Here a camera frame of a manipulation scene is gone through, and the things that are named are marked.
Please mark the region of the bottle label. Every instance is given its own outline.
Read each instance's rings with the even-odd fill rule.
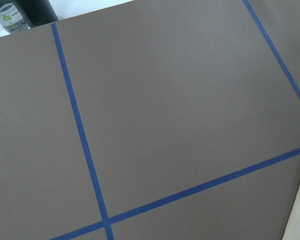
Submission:
[[[14,24],[18,23],[22,19],[22,15],[13,4],[8,10],[0,12],[0,24],[5,28],[9,26],[13,27]]]

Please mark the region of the white background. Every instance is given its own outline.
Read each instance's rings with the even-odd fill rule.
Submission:
[[[59,20],[71,18],[77,15],[86,14],[91,11],[108,8],[123,4],[131,0],[50,0],[50,3]],[[0,37],[8,35],[0,25]]]

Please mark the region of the blue painter's tape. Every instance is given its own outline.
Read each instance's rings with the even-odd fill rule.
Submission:
[[[67,90],[68,90],[68,94],[69,94],[69,98],[70,98],[70,102],[71,102],[71,106],[72,106],[76,126],[77,126],[78,131],[79,131],[79,135],[80,135],[80,139],[81,139],[85,159],[86,159],[86,162],[87,162],[87,165],[88,165],[89,173],[90,173],[90,176],[91,176],[95,196],[96,196],[96,199],[97,199],[97,202],[98,202],[98,205],[99,205],[99,209],[100,209],[100,213],[101,213],[101,216],[102,216],[102,221],[103,221],[104,229],[105,229],[105,232],[106,232],[106,236],[107,236],[108,240],[114,240],[112,228],[111,228],[111,225],[109,223],[109,216],[108,216],[108,213],[107,213],[107,210],[106,210],[106,207],[105,207],[105,203],[104,203],[104,199],[103,199],[103,195],[102,195],[102,192],[101,192],[101,187],[100,187],[100,184],[99,184],[99,180],[97,178],[97,174],[96,174],[96,170],[95,170],[94,163],[93,163],[93,160],[92,160],[89,144],[88,144],[88,141],[87,141],[87,138],[86,138],[86,135],[85,135],[81,115],[80,115],[79,108],[78,108],[76,98],[75,98],[75,95],[74,95],[74,90],[73,90],[73,86],[72,86],[72,83],[71,83],[70,74],[69,74],[69,71],[68,71],[68,68],[67,68],[67,64],[66,64],[66,61],[65,61],[60,36],[59,36],[58,30],[57,30],[56,24],[52,23],[51,27],[52,27],[53,36],[54,36],[54,40],[55,40],[55,45],[56,45],[57,52],[58,52],[58,55],[59,55],[63,75],[64,75],[65,84],[66,84],[66,87],[67,87]]]
[[[252,6],[250,5],[248,0],[242,0],[246,9],[249,11],[251,17],[253,18],[255,24],[257,25],[257,27],[259,28],[260,32],[262,33],[265,41],[267,42],[267,44],[269,45],[271,51],[273,52],[276,60],[278,61],[278,63],[280,64],[285,76],[288,78],[295,94],[297,95],[297,97],[300,100],[300,88],[298,87],[298,85],[296,84],[296,82],[294,81],[291,73],[289,72],[287,66],[285,65],[283,59],[281,58],[279,52],[277,51],[276,47],[274,46],[272,40],[270,39],[268,33],[266,32],[266,30],[264,29],[263,25],[261,24],[259,18],[257,17],[257,15],[255,14]]]
[[[103,223],[101,221],[91,224],[88,226],[85,226],[83,228],[77,229],[75,231],[69,232],[68,234],[64,234],[55,238],[52,238],[51,240],[70,240],[74,239],[76,237],[82,236],[84,234],[88,234],[90,232],[93,232],[95,230],[101,229],[103,227]]]
[[[145,212],[150,211],[152,209],[156,209],[156,208],[161,207],[163,205],[172,203],[174,201],[177,201],[177,200],[185,198],[187,196],[196,194],[196,193],[201,192],[203,190],[206,190],[206,189],[215,187],[217,185],[226,183],[227,181],[231,181],[231,180],[236,179],[238,177],[241,177],[241,176],[247,175],[249,173],[255,172],[257,170],[266,168],[270,165],[276,164],[276,163],[278,163],[280,161],[283,161],[283,160],[287,160],[287,159],[289,159],[291,157],[294,157],[294,156],[297,156],[297,155],[300,155],[300,148],[295,149],[295,150],[290,151],[290,152],[287,152],[287,153],[284,153],[282,155],[276,156],[276,157],[271,158],[269,160],[260,162],[259,164],[252,165],[252,166],[247,167],[245,169],[241,169],[239,171],[236,171],[236,172],[230,173],[228,175],[219,177],[219,178],[214,179],[212,181],[208,181],[208,182],[203,183],[201,185],[198,185],[198,186],[189,188],[187,190],[178,192],[177,194],[173,194],[171,196],[164,197],[160,200],[151,202],[149,204],[146,204],[146,205],[137,207],[135,209],[132,209],[130,211],[124,212],[122,214],[116,215],[116,216],[110,218],[110,224],[114,224],[114,223],[123,221],[125,219],[134,217],[136,215],[139,215],[141,213],[145,213]]]

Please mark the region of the gray panel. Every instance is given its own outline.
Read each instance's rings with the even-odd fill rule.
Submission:
[[[74,238],[75,240],[107,240],[104,228],[90,232],[80,237]]]
[[[0,240],[100,219],[51,27],[0,38]]]
[[[112,225],[116,240],[281,240],[300,156]]]
[[[300,87],[300,0],[250,2]]]
[[[57,26],[110,216],[300,147],[299,100],[240,0]]]

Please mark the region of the dark bottle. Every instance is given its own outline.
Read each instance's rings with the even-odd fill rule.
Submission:
[[[56,16],[48,0],[12,0],[31,28],[56,22]]]
[[[0,0],[0,24],[11,34],[29,28],[12,0]]]

